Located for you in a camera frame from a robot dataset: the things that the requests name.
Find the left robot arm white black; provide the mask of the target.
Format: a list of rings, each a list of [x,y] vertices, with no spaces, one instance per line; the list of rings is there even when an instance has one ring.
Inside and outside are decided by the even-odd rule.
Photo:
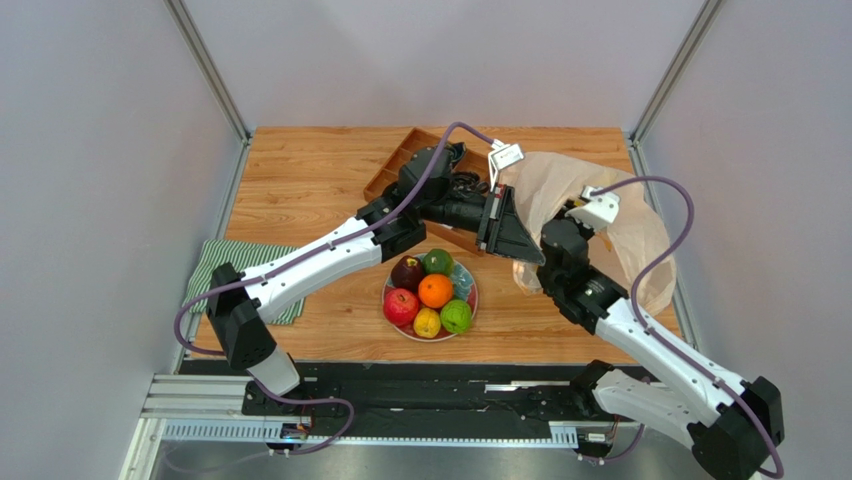
[[[237,271],[226,263],[211,279],[207,316],[231,368],[282,396],[301,383],[267,325],[326,285],[387,262],[425,240],[429,221],[475,233],[487,254],[542,265],[538,243],[518,217],[514,190],[496,181],[461,198],[453,189],[461,146],[426,147],[399,168],[383,194],[324,237],[281,258]]]

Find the translucent beige plastic bag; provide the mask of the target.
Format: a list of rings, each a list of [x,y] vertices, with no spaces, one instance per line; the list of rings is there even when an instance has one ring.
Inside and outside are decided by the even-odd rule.
[[[535,241],[545,223],[569,200],[580,197],[586,185],[607,187],[633,175],[567,155],[529,152],[503,170],[499,182],[515,190],[519,217]],[[629,289],[640,271],[670,246],[660,216],[645,201],[641,183],[615,191],[621,198],[614,223],[591,242],[589,258],[597,269]],[[656,316],[670,304],[676,285],[676,264],[668,258],[641,282],[638,302]]]

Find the light green fruit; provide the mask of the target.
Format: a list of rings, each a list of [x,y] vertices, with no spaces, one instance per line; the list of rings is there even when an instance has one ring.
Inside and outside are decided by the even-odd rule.
[[[440,321],[444,329],[452,334],[464,334],[472,325],[473,311],[470,305],[460,299],[446,303],[440,311]]]

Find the yellow orange fruit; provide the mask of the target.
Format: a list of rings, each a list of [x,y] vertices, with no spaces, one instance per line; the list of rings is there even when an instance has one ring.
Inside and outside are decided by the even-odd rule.
[[[431,308],[422,308],[417,313],[412,323],[412,328],[418,337],[425,339],[435,338],[442,328],[439,312]]]

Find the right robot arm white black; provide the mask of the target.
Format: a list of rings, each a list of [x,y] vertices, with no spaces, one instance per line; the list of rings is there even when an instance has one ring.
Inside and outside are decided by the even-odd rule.
[[[627,417],[692,452],[715,479],[784,474],[779,389],[764,377],[747,381],[709,360],[657,322],[614,280],[591,266],[589,233],[570,219],[547,222],[537,270],[544,293],[571,323],[618,347],[664,384],[631,379],[603,361],[590,363],[572,384],[596,411]]]

